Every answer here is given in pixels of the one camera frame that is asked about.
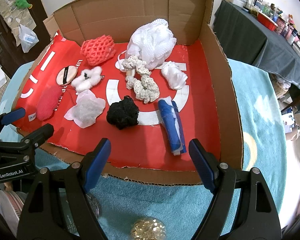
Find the blue towel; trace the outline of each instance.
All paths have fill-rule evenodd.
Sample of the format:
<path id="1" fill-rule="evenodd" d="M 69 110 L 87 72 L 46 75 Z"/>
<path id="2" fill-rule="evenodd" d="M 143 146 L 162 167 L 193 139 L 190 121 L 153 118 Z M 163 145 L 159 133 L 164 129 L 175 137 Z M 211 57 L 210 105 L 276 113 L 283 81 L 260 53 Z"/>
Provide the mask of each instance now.
<path id="1" fill-rule="evenodd" d="M 286 178 L 286 145 L 281 113 L 269 76 L 253 66 L 229 60 L 244 132 L 244 169 L 260 168 L 277 210 L 280 211 Z M 2 98 L 2 109 L 10 111 L 20 83 L 31 67 L 21 66 L 10 81 Z M 20 136 L 5 127 L 0 138 L 18 141 Z M 36 150 L 38 168 L 51 170 L 68 165 L 46 152 Z M 151 216 L 163 221 L 169 240 L 190 240 L 212 199 L 204 186 L 160 187 L 101 177 L 91 192 L 100 204 L 99 223 L 110 240 L 127 240 L 133 223 Z M 239 200 L 235 190 L 222 234 L 230 231 Z"/>

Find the red fuzzy sponge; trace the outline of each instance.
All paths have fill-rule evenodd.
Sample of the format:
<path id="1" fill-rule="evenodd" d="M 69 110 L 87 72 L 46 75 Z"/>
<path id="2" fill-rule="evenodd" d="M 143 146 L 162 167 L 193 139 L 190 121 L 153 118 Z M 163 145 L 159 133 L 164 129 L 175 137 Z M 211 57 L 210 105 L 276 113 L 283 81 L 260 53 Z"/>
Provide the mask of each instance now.
<path id="1" fill-rule="evenodd" d="M 114 42 L 111 36 L 101 36 L 94 40 L 87 40 L 82 43 L 80 54 L 87 58 L 90 66 L 112 58 L 115 54 Z"/>
<path id="2" fill-rule="evenodd" d="M 54 109 L 56 109 L 59 98 L 62 95 L 62 88 L 54 86 L 45 89 L 38 101 L 36 117 L 40 120 L 46 120 L 52 116 Z"/>

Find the black crochet fabric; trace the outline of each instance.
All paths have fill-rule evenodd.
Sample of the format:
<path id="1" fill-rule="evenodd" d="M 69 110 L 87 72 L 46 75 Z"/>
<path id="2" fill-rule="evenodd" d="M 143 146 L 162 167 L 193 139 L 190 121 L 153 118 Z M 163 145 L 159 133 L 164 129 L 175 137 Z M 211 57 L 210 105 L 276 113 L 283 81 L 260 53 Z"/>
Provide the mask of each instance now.
<path id="1" fill-rule="evenodd" d="M 125 96 L 120 102 L 113 103 L 107 113 L 109 124 L 115 125 L 119 130 L 138 124 L 139 108 L 132 98 Z"/>

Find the table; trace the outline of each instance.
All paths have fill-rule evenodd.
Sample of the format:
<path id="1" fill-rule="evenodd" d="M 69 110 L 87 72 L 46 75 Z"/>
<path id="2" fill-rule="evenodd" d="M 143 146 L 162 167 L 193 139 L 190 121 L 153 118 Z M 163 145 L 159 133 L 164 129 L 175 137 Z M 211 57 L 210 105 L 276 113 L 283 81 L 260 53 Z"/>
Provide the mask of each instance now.
<path id="1" fill-rule="evenodd" d="M 281 35 L 226 0 L 215 17 L 213 31 L 228 58 L 273 73 L 300 89 L 300 57 Z"/>

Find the plastic bag on door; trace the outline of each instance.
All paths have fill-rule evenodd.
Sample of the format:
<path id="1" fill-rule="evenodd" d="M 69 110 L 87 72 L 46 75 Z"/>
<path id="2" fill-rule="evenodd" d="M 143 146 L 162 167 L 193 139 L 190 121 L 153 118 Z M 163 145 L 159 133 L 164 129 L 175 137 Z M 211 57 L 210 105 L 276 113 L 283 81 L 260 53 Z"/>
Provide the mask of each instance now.
<path id="1" fill-rule="evenodd" d="M 22 24 L 19 25 L 19 39 L 24 53 L 27 53 L 39 41 L 34 31 Z"/>

